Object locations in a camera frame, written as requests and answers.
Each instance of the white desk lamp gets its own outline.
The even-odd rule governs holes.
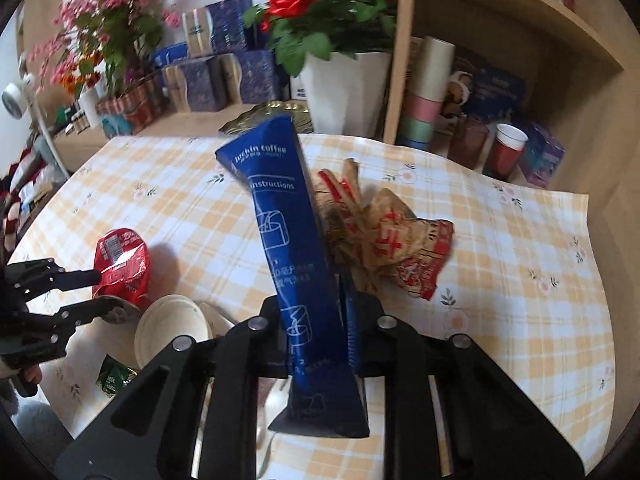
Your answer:
[[[53,144],[53,139],[51,139],[47,125],[42,117],[42,110],[40,110],[38,100],[36,99],[35,77],[33,74],[27,73],[22,79],[18,79],[14,83],[9,83],[4,89],[4,92],[2,92],[2,104],[14,119],[21,119],[27,110],[30,112],[32,118],[36,118],[40,131],[47,141],[49,149],[60,167],[60,171],[62,171],[62,174],[68,179],[69,173],[60,159],[60,154]]]

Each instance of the stack of paper cups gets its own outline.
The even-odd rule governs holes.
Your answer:
[[[424,38],[409,76],[398,126],[401,146],[429,149],[435,121],[447,92],[455,46],[429,36]]]

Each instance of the gold tray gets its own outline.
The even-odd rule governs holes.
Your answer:
[[[263,123],[267,119],[273,119],[282,114],[293,118],[293,125],[299,134],[310,134],[314,127],[311,124],[311,114],[306,101],[269,101],[255,105],[251,110],[244,112],[233,121],[220,128],[225,136],[238,136]]]

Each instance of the striped flower basket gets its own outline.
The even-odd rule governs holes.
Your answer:
[[[166,99],[158,84],[158,74],[142,78],[122,97],[103,99],[95,105],[108,139],[136,135],[162,114]]]

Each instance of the tablecloth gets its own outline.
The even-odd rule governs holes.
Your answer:
[[[365,199],[386,186],[422,218],[449,219],[452,257],[431,301],[393,284],[389,313],[430,336],[468,333],[540,407],[590,470],[609,433],[614,348],[606,298],[586,224],[588,198],[488,179],[444,158],[354,137],[301,136],[312,171],[360,164]],[[249,195],[216,162],[217,138],[111,140],[60,190],[14,261],[46,256],[67,269],[92,266],[97,239],[137,231],[149,246],[150,293],[207,301],[229,317],[254,316],[274,294]],[[50,292],[34,312],[89,298]],[[126,364],[134,327],[80,327],[68,356],[44,366],[42,389],[77,436],[108,402],[95,386],[105,354]],[[367,380],[371,437],[279,435],[265,478],[374,480],[382,476],[382,380]]]

